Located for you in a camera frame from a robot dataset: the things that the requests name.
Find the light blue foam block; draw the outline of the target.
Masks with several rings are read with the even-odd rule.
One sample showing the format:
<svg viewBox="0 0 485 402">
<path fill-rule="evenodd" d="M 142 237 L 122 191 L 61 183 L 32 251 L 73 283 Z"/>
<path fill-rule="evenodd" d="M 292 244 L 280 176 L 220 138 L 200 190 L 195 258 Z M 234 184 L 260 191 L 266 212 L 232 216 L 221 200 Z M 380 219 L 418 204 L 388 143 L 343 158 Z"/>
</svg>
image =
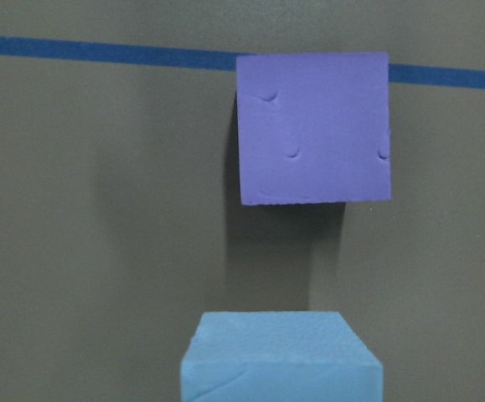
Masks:
<svg viewBox="0 0 485 402">
<path fill-rule="evenodd" d="M 381 401 L 384 368 L 338 312 L 206 312 L 183 401 Z"/>
</svg>

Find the purple foam block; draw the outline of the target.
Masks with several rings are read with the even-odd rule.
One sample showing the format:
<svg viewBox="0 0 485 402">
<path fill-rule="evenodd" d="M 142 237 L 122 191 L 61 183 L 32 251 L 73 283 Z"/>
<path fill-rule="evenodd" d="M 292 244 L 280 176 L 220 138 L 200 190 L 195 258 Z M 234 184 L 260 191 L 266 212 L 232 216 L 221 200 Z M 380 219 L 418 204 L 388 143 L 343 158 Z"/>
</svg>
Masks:
<svg viewBox="0 0 485 402">
<path fill-rule="evenodd" d="M 240 56 L 236 86 L 243 205 L 390 199 L 386 53 Z"/>
</svg>

